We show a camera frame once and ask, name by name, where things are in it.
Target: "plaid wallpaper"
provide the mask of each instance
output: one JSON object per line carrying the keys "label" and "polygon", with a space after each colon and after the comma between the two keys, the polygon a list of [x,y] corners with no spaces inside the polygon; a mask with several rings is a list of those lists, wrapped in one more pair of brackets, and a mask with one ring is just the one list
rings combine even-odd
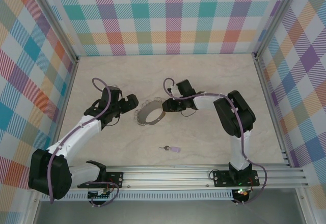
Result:
{"label": "plaid wallpaper", "polygon": [[262,56],[286,144],[326,222],[326,0],[294,0]]}
{"label": "plaid wallpaper", "polygon": [[269,17],[268,17],[268,20],[267,22],[265,23],[265,26],[264,26],[264,29],[263,31],[261,32],[259,38],[258,38],[258,41],[256,43],[256,46],[254,48],[254,51],[253,52],[256,52],[257,49],[259,48],[260,44],[261,44],[261,41],[263,40],[265,34],[266,34],[266,31],[268,30],[268,28],[270,27],[270,24],[272,23],[273,19],[274,19],[274,16],[275,14],[277,13],[278,9],[280,8],[281,6],[281,3],[282,3],[283,0],[277,0],[274,7],[273,7],[273,10],[271,11]]}
{"label": "plaid wallpaper", "polygon": [[48,1],[83,55],[248,53],[272,9],[271,0]]}
{"label": "plaid wallpaper", "polygon": [[53,0],[47,0],[47,2],[49,3],[50,7],[52,8],[53,10],[53,13],[55,14],[55,16],[57,17],[57,20],[59,21],[60,23],[60,26],[62,28],[62,30],[66,33],[66,36],[68,37],[69,41],[70,41],[70,44],[72,45],[74,51],[76,54],[80,54],[80,51],[78,50],[78,48],[76,47],[76,44],[75,44],[75,41],[74,39],[72,38],[71,34],[69,33],[68,31],[68,28],[65,24],[65,22],[63,21],[62,19],[62,16],[61,14],[59,13],[55,3]]}
{"label": "plaid wallpaper", "polygon": [[35,0],[0,0],[0,223],[24,211],[31,154],[49,146],[73,61]]}

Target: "mounting plate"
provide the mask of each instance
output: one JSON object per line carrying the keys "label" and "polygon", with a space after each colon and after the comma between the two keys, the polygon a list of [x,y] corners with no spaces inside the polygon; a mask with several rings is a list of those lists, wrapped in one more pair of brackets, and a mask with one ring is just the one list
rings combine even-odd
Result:
{"label": "mounting plate", "polygon": [[[106,172],[105,180],[102,180],[103,182],[113,182],[119,186],[119,188],[122,187],[123,182],[123,172]],[[78,186],[78,188],[106,188],[106,184],[81,184]]]}
{"label": "mounting plate", "polygon": [[236,185],[229,175],[229,171],[213,171],[213,180],[215,187],[257,187],[260,185],[257,171],[252,170],[251,175],[248,176],[246,181],[240,182]]}

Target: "beige surface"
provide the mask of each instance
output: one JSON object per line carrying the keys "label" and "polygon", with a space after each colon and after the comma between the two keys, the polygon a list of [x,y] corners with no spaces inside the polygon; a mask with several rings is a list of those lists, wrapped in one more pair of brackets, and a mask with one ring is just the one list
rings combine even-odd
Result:
{"label": "beige surface", "polygon": [[[61,136],[83,116],[101,93],[92,85],[99,77],[118,85],[123,95],[134,93],[140,105],[148,99],[167,99],[162,88],[166,77],[189,79],[198,91],[227,94],[239,90],[256,115],[250,158],[255,162],[283,162],[250,54],[153,55],[82,58],[69,100]],[[230,138],[218,115],[199,110],[185,118],[167,113],[154,126],[140,126],[133,111],[120,122],[94,136],[74,159],[74,164],[95,160],[106,165],[213,164],[230,160]],[[180,153],[158,149],[165,145]]]}

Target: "cable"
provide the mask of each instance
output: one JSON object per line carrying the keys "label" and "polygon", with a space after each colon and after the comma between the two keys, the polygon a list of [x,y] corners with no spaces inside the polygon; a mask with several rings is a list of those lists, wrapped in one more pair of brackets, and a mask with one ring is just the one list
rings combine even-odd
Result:
{"label": "cable", "polygon": [[114,123],[113,125],[106,125],[106,126],[114,126],[114,125],[117,125],[119,121],[120,121],[120,116],[118,117],[118,120],[117,120],[116,123]]}
{"label": "cable", "polygon": [[213,171],[218,171],[218,169],[212,169],[212,170],[210,171],[210,173],[208,174],[208,177],[209,177],[210,180],[212,180],[212,181],[214,181],[214,179],[210,177],[210,174],[212,174]]}
{"label": "cable", "polygon": [[249,181],[250,181],[250,184],[251,184],[251,188],[250,188],[250,192],[252,192],[253,191],[253,180],[251,180],[251,178],[249,178]]}
{"label": "cable", "polygon": [[119,194],[119,186],[118,186],[116,183],[114,183],[114,182],[86,182],[85,184],[109,184],[109,185],[113,185],[113,186],[115,186],[115,187],[117,188],[117,192],[116,192],[116,194],[114,195],[114,197],[113,197],[111,200],[107,200],[106,202],[104,202],[104,204],[101,204],[101,205],[95,205],[94,202],[93,202],[93,199],[94,199],[95,197],[92,197],[92,198],[91,198],[91,204],[92,204],[92,207],[103,207],[103,206],[105,206],[105,205],[108,205],[108,204],[112,203],[113,200],[116,199],[116,197],[117,197],[118,194]]}
{"label": "cable", "polygon": [[50,203],[51,204],[53,204],[53,202],[54,202],[53,189],[52,189],[52,181],[51,181],[51,167],[52,167],[52,163],[53,163],[53,160],[54,160],[57,152],[59,151],[60,148],[62,148],[62,145],[65,144],[65,142],[67,141],[67,139],[69,137],[71,137],[76,131],[78,131],[79,129],[83,128],[87,124],[93,122],[94,120],[96,120],[97,118],[99,118],[102,114],[104,114],[106,112],[106,110],[108,109],[110,103],[111,103],[111,92],[110,92],[110,89],[108,88],[107,84],[103,80],[101,80],[100,78],[96,78],[96,77],[93,78],[92,79],[93,85],[95,86],[96,89],[98,89],[100,91],[103,91],[103,90],[101,90],[101,89],[99,89],[97,87],[97,85],[94,82],[95,80],[98,80],[99,82],[101,82],[105,86],[105,88],[107,89],[107,92],[108,92],[108,102],[107,102],[107,105],[106,105],[105,109],[101,113],[99,113],[97,116],[95,116],[94,118],[92,118],[92,119],[84,122],[81,126],[77,126],[72,131],[70,131],[68,133],[68,135],[57,146],[57,148],[55,149],[55,151],[52,153],[51,158],[50,158],[50,161],[49,161],[49,164],[47,165],[47,185],[48,185],[48,189],[49,189],[49,196],[50,196]]}
{"label": "cable", "polygon": [[189,116],[192,116],[194,113],[196,113],[197,112],[197,110],[195,110],[195,112],[193,112],[192,114],[190,114],[190,115],[188,115],[188,116],[185,116],[183,113],[182,113],[182,111],[180,111],[180,113],[182,114],[182,116],[184,116],[184,117],[189,117]]}
{"label": "cable", "polygon": [[[113,180],[111,178],[109,179],[109,181],[110,182],[113,182]],[[107,185],[107,188],[110,189],[110,185],[109,184]],[[113,192],[113,190],[114,190],[114,185],[112,185],[112,190],[110,192]]]}
{"label": "cable", "polygon": [[231,99],[228,98],[228,96],[224,95],[224,94],[217,94],[217,93],[202,93],[202,94],[195,94],[195,95],[192,95],[192,96],[189,96],[189,97],[183,97],[183,98],[178,98],[178,97],[175,97],[173,95],[171,95],[166,86],[165,86],[165,83],[167,82],[167,80],[171,80],[174,84],[174,80],[172,78],[165,78],[164,82],[163,82],[163,89],[164,91],[166,92],[166,94],[168,94],[171,98],[174,98],[174,99],[179,99],[179,100],[185,100],[185,99],[190,99],[190,98],[195,98],[195,97],[201,97],[201,96],[220,96],[222,98],[225,98],[229,104],[231,105],[233,111],[234,111],[234,114],[235,114],[235,117],[238,121],[238,124],[239,124],[239,127],[240,127],[240,134],[241,134],[241,152],[242,152],[242,155],[244,156],[244,158],[246,159],[247,162],[249,162],[250,164],[252,165],[255,165],[255,166],[258,166],[260,168],[263,169],[264,173],[265,173],[265,180],[264,180],[264,183],[263,183],[263,186],[261,187],[260,191],[257,193],[256,196],[254,196],[251,200],[248,200],[246,203],[242,202],[243,204],[249,204],[251,203],[253,200],[255,200],[256,198],[258,198],[261,193],[264,191],[265,187],[266,187],[266,184],[267,184],[267,171],[265,169],[264,166],[260,165],[260,164],[257,164],[257,163],[253,163],[245,154],[245,136],[244,136],[244,132],[243,132],[243,127],[242,127],[242,122],[241,122],[241,119],[240,119],[240,116],[234,106],[234,104],[232,103]]}

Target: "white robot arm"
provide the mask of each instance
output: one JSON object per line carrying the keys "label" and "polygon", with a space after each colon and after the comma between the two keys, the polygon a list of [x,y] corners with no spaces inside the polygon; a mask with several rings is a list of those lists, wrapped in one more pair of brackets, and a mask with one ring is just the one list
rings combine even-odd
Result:
{"label": "white robot arm", "polygon": [[[70,131],[76,130],[70,137],[67,133],[57,143],[46,150],[38,149],[32,155],[31,168],[29,175],[29,187],[49,194],[49,184],[47,179],[48,165],[51,167],[51,186],[53,197],[61,199],[71,187],[77,187],[86,182],[108,181],[106,177],[105,166],[87,161],[83,165],[71,166],[77,152],[97,133],[103,130],[113,118],[119,118],[138,106],[137,97],[134,94],[119,99],[122,96],[121,90],[116,87],[108,87],[111,93],[111,102],[108,106],[108,91],[103,89],[101,99],[96,100],[90,108],[84,112],[84,116],[78,124]],[[56,153],[52,164],[49,164],[50,158]]]}
{"label": "white robot arm", "polygon": [[[200,96],[194,98],[196,109],[211,109],[216,111],[214,102],[220,99],[220,96]],[[249,153],[249,142],[251,130],[244,133],[244,152]],[[243,170],[249,166],[249,162],[244,158],[241,151],[241,137],[231,136],[231,165],[237,170]]]}
{"label": "white robot arm", "polygon": [[[224,130],[231,136],[231,160],[229,163],[229,172],[225,178],[230,177],[233,185],[241,185],[248,182],[248,179],[254,176],[253,174],[255,172],[252,170],[252,164],[243,155],[240,126],[228,101],[230,100],[233,103],[241,119],[244,132],[243,151],[245,155],[248,155],[250,135],[256,117],[242,95],[238,91],[232,91],[227,96],[206,92],[196,93],[188,80],[183,80],[172,85],[166,92],[170,93],[170,96],[173,98],[163,103],[163,111],[165,112],[179,112],[191,108],[195,110],[210,109],[218,113]],[[227,180],[222,181],[222,184],[228,184]]]}

